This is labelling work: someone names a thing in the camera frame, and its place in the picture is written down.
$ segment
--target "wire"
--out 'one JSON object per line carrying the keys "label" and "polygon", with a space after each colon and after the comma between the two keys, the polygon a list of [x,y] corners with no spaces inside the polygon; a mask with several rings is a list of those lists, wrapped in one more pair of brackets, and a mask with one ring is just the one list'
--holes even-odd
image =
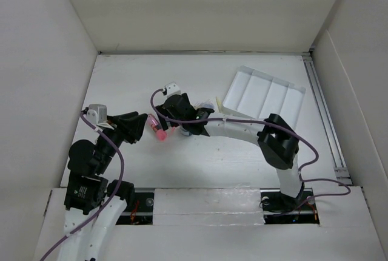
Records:
{"label": "wire", "polygon": [[[94,125],[92,125],[85,117],[84,117],[84,114],[81,112],[81,114],[79,115],[79,117],[83,120],[83,122],[85,122],[86,125],[88,125],[91,129],[93,130],[96,130],[96,127]],[[95,219],[100,213],[101,211],[107,207],[107,205],[110,203],[110,201],[114,198],[114,196],[116,195],[119,187],[120,187],[120,184],[122,182],[122,178],[124,176],[124,157],[122,156],[122,153],[120,152],[119,148],[114,144],[114,142],[111,141],[111,139],[109,139],[108,136],[106,136],[103,132],[101,132],[100,130],[97,130],[97,133],[102,136],[102,138],[105,139],[105,141],[108,142],[108,144],[110,144],[112,146],[112,148],[115,149],[115,151],[117,152],[119,158],[120,158],[120,175],[119,175],[119,178],[118,178],[118,181],[117,181],[117,184],[112,192],[112,194],[110,195],[110,197],[107,199],[107,201],[102,205],[100,206],[100,208],[91,216],[89,217],[86,221],[84,221],[83,223],[81,223],[79,226],[77,226],[75,229],[73,229],[72,231],[70,231],[70,235],[73,235],[75,234],[76,232],[78,232],[80,229],[82,229],[83,227],[85,227],[86,225],[88,225],[93,219]],[[57,241],[44,255],[43,257],[40,259],[40,261],[43,261],[45,260],[61,243],[65,242],[67,239],[68,239],[68,235],[66,236],[63,236],[59,241]]]}
{"label": "wire", "polygon": [[[155,95],[159,92],[163,92],[164,89],[158,89],[156,91],[154,91],[151,95],[151,99],[150,99],[150,103],[151,103],[151,107],[152,109],[156,112],[156,114],[165,119],[166,121],[170,121],[172,123],[178,123],[178,124],[193,124],[193,123],[204,123],[204,122],[208,122],[208,121],[229,121],[229,122],[232,122],[232,123],[255,123],[255,124],[263,124],[263,125],[266,125],[266,126],[270,126],[270,127],[273,127],[275,129],[278,129],[279,131],[283,131],[285,133],[287,133],[288,135],[292,136],[292,137],[295,137],[296,139],[298,139],[299,141],[301,141],[302,143],[304,143],[307,147],[309,147],[311,149],[311,151],[313,151],[313,153],[315,154],[315,158],[311,161],[308,161],[304,164],[302,164],[299,168],[298,168],[298,172],[299,172],[299,179],[304,182],[304,183],[308,183],[308,182],[316,182],[316,181],[326,181],[326,182],[332,182],[332,183],[336,183],[340,186],[344,186],[347,191],[346,192],[343,192],[343,193],[323,193],[323,194],[318,194],[318,195],[314,195],[314,196],[310,196],[310,197],[307,197],[303,202],[301,202],[293,211],[299,209],[300,207],[302,207],[304,204],[316,199],[317,197],[324,197],[324,196],[344,196],[344,195],[348,195],[350,194],[352,191],[350,190],[350,188],[340,182],[340,181],[337,181],[337,180],[333,180],[333,179],[328,179],[328,178],[316,178],[316,179],[303,179],[302,178],[302,169],[307,167],[307,166],[310,166],[311,164],[314,164],[318,161],[319,159],[319,153],[318,151],[313,147],[312,144],[310,144],[307,140],[305,140],[303,137],[301,137],[300,135],[294,133],[292,130],[289,130],[289,129],[286,129],[285,127],[282,127],[282,126],[279,126],[277,124],[273,124],[273,123],[268,123],[266,121],[261,121],[261,120],[240,120],[240,119],[236,119],[236,118],[222,118],[222,117],[213,117],[213,118],[205,118],[205,119],[202,119],[202,120],[174,120],[172,118],[169,118],[163,114],[161,114],[155,107],[154,103],[153,103],[153,99],[155,97]],[[277,214],[277,216],[282,216],[282,215],[286,215],[290,213],[289,211],[287,212],[284,212],[282,214]]]}
{"label": "wire", "polygon": [[315,212],[315,208],[314,208],[314,206],[313,205],[311,205],[310,203],[306,203],[306,205],[308,205],[308,206],[310,206],[311,207],[311,209],[313,210],[313,214],[314,214],[314,219],[316,220],[316,212]]}
{"label": "wire", "polygon": [[129,215],[129,218],[131,219],[131,225],[133,224],[133,221],[135,220],[136,213],[138,212],[138,209],[139,209],[139,205],[140,205],[140,201],[138,200],[136,202],[135,208],[133,209],[133,211]]}

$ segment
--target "white cable connector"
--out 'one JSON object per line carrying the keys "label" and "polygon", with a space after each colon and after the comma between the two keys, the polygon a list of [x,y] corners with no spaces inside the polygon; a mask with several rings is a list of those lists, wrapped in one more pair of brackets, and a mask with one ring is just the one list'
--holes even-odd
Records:
{"label": "white cable connector", "polygon": [[167,96],[167,98],[175,94],[182,94],[181,89],[175,82],[171,82],[170,84],[164,86],[164,93],[166,93],[165,96]]}
{"label": "white cable connector", "polygon": [[107,106],[102,104],[91,104],[86,112],[86,119],[93,125],[102,124],[107,121]]}

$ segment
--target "pink object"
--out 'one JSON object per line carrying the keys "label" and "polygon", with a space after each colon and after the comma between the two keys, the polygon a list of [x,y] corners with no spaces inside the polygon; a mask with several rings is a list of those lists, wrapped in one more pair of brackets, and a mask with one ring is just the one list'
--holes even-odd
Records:
{"label": "pink object", "polygon": [[152,114],[148,114],[147,124],[155,132],[159,141],[164,141],[167,138],[167,132],[162,129],[159,121]]}

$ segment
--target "white tabletop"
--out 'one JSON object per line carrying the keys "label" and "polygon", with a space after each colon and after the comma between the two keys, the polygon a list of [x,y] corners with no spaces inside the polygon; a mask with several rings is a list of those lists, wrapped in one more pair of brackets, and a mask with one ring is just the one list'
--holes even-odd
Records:
{"label": "white tabletop", "polygon": [[[223,100],[236,70],[245,65],[269,75],[304,86],[307,91],[296,132],[309,140],[320,152],[320,160],[304,170],[305,178],[335,178],[333,158],[324,127],[301,56],[255,54],[209,55],[99,55],[87,90],[84,107],[105,104],[109,115],[152,111],[152,92],[175,81],[187,92],[192,103]],[[162,96],[156,97],[161,104]],[[93,141],[97,135],[79,122],[74,140]],[[165,142],[145,129],[139,143],[122,144],[125,158],[124,180],[137,188],[227,188],[251,186],[278,188],[274,168],[261,151],[243,141],[230,138],[185,137],[175,132]],[[300,144],[299,162],[313,158]],[[115,157],[104,177],[118,178],[119,159]],[[69,170],[65,169],[62,187],[67,186]]]}

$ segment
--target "white plastic tray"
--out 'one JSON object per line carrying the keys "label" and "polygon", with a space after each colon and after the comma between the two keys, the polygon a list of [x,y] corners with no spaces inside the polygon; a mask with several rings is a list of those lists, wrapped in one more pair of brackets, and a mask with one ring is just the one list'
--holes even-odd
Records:
{"label": "white plastic tray", "polygon": [[222,103],[222,111],[256,119],[279,114],[294,129],[305,92],[304,87],[241,66]]}

